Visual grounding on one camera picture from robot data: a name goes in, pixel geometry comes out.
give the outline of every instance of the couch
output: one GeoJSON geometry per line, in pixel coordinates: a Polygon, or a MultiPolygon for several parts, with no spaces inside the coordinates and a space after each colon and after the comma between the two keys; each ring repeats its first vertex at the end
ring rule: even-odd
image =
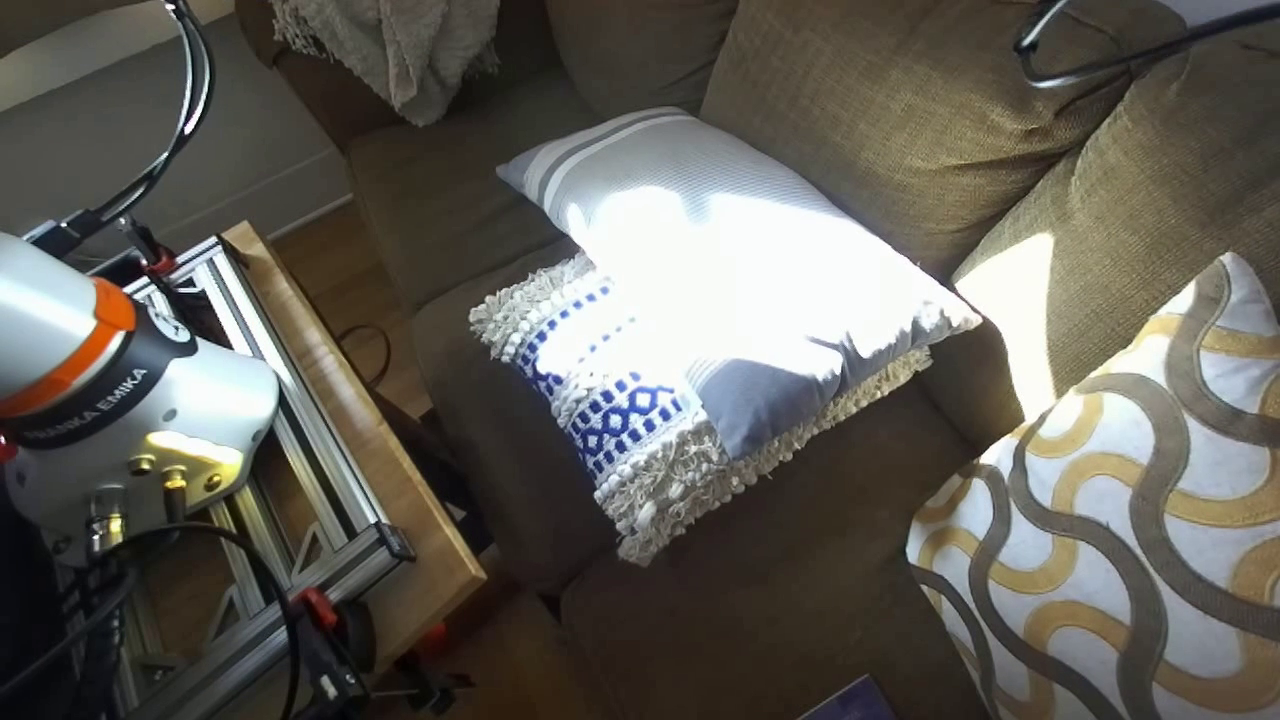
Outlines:
{"type": "MultiPolygon", "coordinates": [[[[278,50],[268,0],[239,0],[239,24],[348,155],[448,453],[604,715],[798,715],[854,678],[901,715],[989,715],[904,560],[916,510],[1223,248],[1280,289],[1275,24],[1032,90],[1006,54],[1028,24],[1011,0],[504,0],[499,73],[427,130],[278,50]],[[982,324],[636,570],[467,312],[577,254],[494,164],[657,105],[796,167],[982,324]],[[1005,270],[1020,248],[1040,266],[1005,270]]],[[[1164,3],[1078,0],[1040,65],[1177,31],[1164,3]]]]}

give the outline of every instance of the decorative pillow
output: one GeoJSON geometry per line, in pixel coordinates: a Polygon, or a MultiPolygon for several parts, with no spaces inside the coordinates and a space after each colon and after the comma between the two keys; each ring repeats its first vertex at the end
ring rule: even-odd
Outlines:
{"type": "Polygon", "coordinates": [[[499,178],[585,257],[471,324],[549,395],[626,560],[977,324],[796,171],[675,107],[541,143],[499,178]]]}
{"type": "Polygon", "coordinates": [[[1280,324],[1241,257],[916,515],[999,715],[1280,715],[1280,324]]]}

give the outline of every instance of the yellow patterned pillow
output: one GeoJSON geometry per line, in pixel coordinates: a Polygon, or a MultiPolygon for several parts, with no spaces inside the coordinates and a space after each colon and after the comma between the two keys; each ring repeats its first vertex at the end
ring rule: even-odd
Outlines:
{"type": "Polygon", "coordinates": [[[1280,330],[1209,266],[910,519],[999,715],[1280,715],[1280,330]]]}

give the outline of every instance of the wire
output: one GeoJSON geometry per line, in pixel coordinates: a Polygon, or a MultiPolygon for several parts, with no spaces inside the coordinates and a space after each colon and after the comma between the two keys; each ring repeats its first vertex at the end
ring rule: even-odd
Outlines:
{"type": "Polygon", "coordinates": [[[184,102],[180,102],[170,136],[166,136],[162,151],[130,183],[111,193],[105,205],[75,209],[62,220],[33,227],[22,239],[42,248],[48,257],[69,257],[89,237],[95,237],[99,227],[117,224],[126,209],[135,209],[159,183],[166,164],[186,149],[186,140],[194,136],[194,130],[206,118],[215,65],[211,65],[206,42],[201,31],[201,22],[190,17],[186,0],[162,0],[162,13],[175,24],[180,50],[184,50],[184,102]]]}
{"type": "Polygon", "coordinates": [[[126,553],[126,547],[146,543],[146,542],[175,542],[175,538],[215,538],[215,542],[235,543],[242,553],[242,560],[252,563],[252,578],[265,584],[268,601],[275,601],[278,619],[285,619],[285,641],[286,641],[286,694],[285,694],[285,705],[278,705],[278,720],[286,720],[290,709],[297,709],[297,683],[299,683],[302,648],[299,648],[299,633],[297,633],[297,615],[290,615],[290,601],[286,601],[285,584],[275,581],[268,560],[242,538],[235,538],[226,530],[215,530],[215,525],[162,525],[162,530],[146,530],[146,533],[126,538],[107,557],[126,553]]]}
{"type": "Polygon", "coordinates": [[[1194,43],[1194,42],[1223,36],[1223,31],[1236,31],[1236,27],[1264,24],[1264,22],[1280,17],[1280,3],[1264,3],[1264,8],[1249,8],[1249,13],[1233,13],[1233,17],[1219,17],[1219,22],[1194,24],[1190,31],[1173,36],[1173,42],[1150,43],[1150,50],[1141,50],[1141,54],[1123,54],[1123,58],[1109,58],[1109,60],[1043,73],[1043,70],[1036,70],[1040,36],[1046,31],[1046,24],[1069,3],[1073,0],[1043,0],[1040,13],[1032,17],[1032,24],[1022,27],[1022,36],[1011,43],[1011,54],[1014,54],[1014,60],[1020,60],[1020,70],[1022,70],[1032,90],[1069,90],[1069,84],[1082,84],[1082,82],[1095,82],[1095,78],[1126,73],[1136,65],[1164,60],[1164,58],[1173,58],[1173,54],[1194,43]]]}
{"type": "Polygon", "coordinates": [[[117,581],[111,598],[107,598],[99,607],[91,607],[73,637],[62,637],[62,641],[53,644],[48,651],[38,651],[29,668],[19,668],[14,678],[7,678],[7,680],[0,683],[0,705],[4,705],[12,694],[19,694],[29,680],[36,680],[53,662],[60,662],[62,651],[73,651],[79,641],[89,641],[89,637],[99,633],[99,629],[111,633],[107,644],[117,648],[117,651],[111,651],[111,668],[117,668],[117,655],[121,655],[121,607],[123,607],[123,601],[126,601],[130,590],[135,590],[135,563],[126,563],[126,560],[130,560],[130,553],[138,553],[138,543],[175,542],[175,538],[215,538],[215,542],[235,543],[235,547],[247,557],[252,578],[265,584],[268,601],[275,601],[278,619],[285,619],[285,641],[286,641],[286,694],[285,694],[285,705],[278,705],[278,720],[286,720],[290,709],[297,709],[297,683],[299,683],[299,663],[302,663],[302,655],[299,655],[299,637],[297,637],[297,615],[290,615],[290,601],[286,601],[285,584],[275,581],[275,574],[268,570],[268,560],[265,560],[242,538],[235,538],[235,533],[226,533],[226,530],[215,530],[215,525],[162,525],[162,530],[146,530],[146,533],[135,533],[135,538],[126,538],[123,543],[117,543],[111,553],[95,557],[95,560],[83,570],[83,578],[99,578],[99,574],[107,574],[107,570],[121,570],[121,560],[123,560],[123,581],[117,581]]]}
{"type": "Polygon", "coordinates": [[[121,673],[121,648],[123,648],[123,607],[117,607],[111,615],[105,615],[95,624],[95,633],[83,637],[79,648],[79,678],[75,678],[75,697],[73,697],[73,714],[69,720],[105,720],[117,715],[111,709],[111,683],[121,673]]]}
{"type": "Polygon", "coordinates": [[[117,224],[130,205],[138,205],[159,183],[159,178],[166,171],[175,151],[186,149],[186,140],[194,136],[194,130],[206,118],[215,65],[202,43],[202,31],[201,31],[186,0],[162,0],[162,13],[180,27],[180,42],[184,42],[184,78],[186,78],[184,105],[180,105],[166,149],[130,183],[123,183],[117,195],[107,195],[99,209],[91,209],[99,227],[117,224]]]}
{"type": "Polygon", "coordinates": [[[352,330],[337,333],[337,345],[348,351],[348,359],[352,359],[348,341],[355,341],[359,333],[375,336],[375,345],[378,345],[375,369],[367,377],[359,369],[362,384],[378,389],[387,381],[387,372],[392,372],[392,359],[396,359],[392,336],[378,324],[352,324],[352,330]]]}
{"type": "Polygon", "coordinates": [[[130,584],[135,584],[135,574],[126,570],[123,581],[111,590],[111,598],[107,598],[95,614],[89,614],[83,624],[79,624],[73,637],[62,637],[60,644],[53,644],[53,648],[38,651],[29,668],[19,668],[14,678],[7,678],[7,680],[0,683],[0,705],[4,705],[12,694],[19,694],[29,680],[36,680],[53,662],[60,662],[62,651],[73,651],[89,633],[95,633],[105,619],[111,619],[111,615],[123,607],[130,584]]]}

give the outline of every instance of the blanket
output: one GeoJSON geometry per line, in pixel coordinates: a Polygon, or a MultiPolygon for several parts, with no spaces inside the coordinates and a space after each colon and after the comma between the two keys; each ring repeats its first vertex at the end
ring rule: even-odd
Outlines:
{"type": "Polygon", "coordinates": [[[271,0],[275,42],[337,58],[406,125],[444,118],[487,54],[499,0],[271,0]]]}

